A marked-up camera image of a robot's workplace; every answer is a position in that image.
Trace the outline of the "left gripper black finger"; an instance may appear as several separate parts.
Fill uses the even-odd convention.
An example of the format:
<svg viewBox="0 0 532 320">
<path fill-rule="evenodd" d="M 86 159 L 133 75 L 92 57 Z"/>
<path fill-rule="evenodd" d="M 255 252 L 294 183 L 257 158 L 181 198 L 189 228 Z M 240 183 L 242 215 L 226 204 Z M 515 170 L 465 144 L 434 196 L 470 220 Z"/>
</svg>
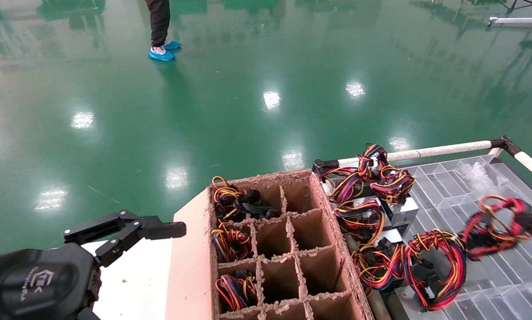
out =
<svg viewBox="0 0 532 320">
<path fill-rule="evenodd" d="M 182 221 L 164 223 L 158 216 L 138 216 L 118 211 L 81 223 L 64 232 L 64 242 L 83 245 L 110 237 L 97 248 L 95 258 L 100 267 L 108 267 L 140 240 L 181 238 L 187 233 Z"/>
</svg>

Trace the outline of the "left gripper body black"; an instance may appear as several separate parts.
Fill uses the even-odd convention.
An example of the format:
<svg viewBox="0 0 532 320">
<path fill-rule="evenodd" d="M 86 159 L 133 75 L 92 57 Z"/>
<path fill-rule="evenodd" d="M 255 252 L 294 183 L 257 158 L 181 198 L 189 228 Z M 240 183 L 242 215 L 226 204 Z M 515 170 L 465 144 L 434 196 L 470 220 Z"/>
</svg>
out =
<svg viewBox="0 0 532 320">
<path fill-rule="evenodd" d="M 0 255 L 0 320 L 97 320 L 101 272 L 76 244 Z"/>
</svg>

